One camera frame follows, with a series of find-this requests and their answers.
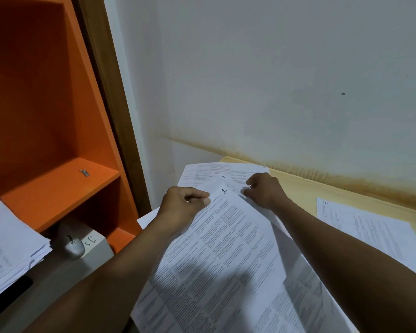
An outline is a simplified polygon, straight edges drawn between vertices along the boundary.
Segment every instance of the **wooden door frame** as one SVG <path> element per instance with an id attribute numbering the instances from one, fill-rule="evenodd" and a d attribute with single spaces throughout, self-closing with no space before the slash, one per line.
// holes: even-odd
<path id="1" fill-rule="evenodd" d="M 104 0 L 72 0 L 139 216 L 150 199 Z"/>

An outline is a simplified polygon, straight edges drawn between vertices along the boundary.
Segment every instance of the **desk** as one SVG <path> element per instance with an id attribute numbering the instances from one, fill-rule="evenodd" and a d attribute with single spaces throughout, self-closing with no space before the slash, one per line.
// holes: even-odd
<path id="1" fill-rule="evenodd" d="M 233 157 L 224 157 L 221 162 L 243 162 Z M 416 233 L 416 210 L 377 200 L 373 197 L 349 192 L 270 168 L 270 174 L 278 178 L 287 196 L 310 214 L 317 216 L 316 198 L 342 203 L 362 210 L 406 221 Z"/>

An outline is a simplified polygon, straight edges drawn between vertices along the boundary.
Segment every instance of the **black object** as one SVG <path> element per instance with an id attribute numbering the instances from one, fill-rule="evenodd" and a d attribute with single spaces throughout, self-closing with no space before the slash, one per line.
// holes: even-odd
<path id="1" fill-rule="evenodd" d="M 22 276 L 17 279 L 10 287 L 0 294 L 0 313 L 20 297 L 30 286 L 33 281 L 28 276 Z"/>

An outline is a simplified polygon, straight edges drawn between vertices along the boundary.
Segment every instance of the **hand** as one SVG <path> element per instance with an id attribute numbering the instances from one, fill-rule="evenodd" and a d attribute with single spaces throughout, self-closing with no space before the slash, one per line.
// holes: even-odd
<path id="1" fill-rule="evenodd" d="M 247 185 L 251 188 L 244 189 L 243 194 L 262 208 L 274 211 L 276 207 L 290 201 L 280 186 L 279 180 L 268 173 L 252 175 L 247 180 Z"/>
<path id="2" fill-rule="evenodd" d="M 208 196 L 209 193 L 196 188 L 170 187 L 163 196 L 156 219 L 161 228 L 174 236 L 186 229 L 196 214 L 210 204 Z"/>

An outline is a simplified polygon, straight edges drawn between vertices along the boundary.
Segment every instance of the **wall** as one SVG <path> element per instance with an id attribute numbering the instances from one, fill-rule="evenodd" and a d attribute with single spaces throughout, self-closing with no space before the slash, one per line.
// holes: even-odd
<path id="1" fill-rule="evenodd" d="M 175 140 L 416 207 L 416 0 L 112 2 L 156 198 Z"/>

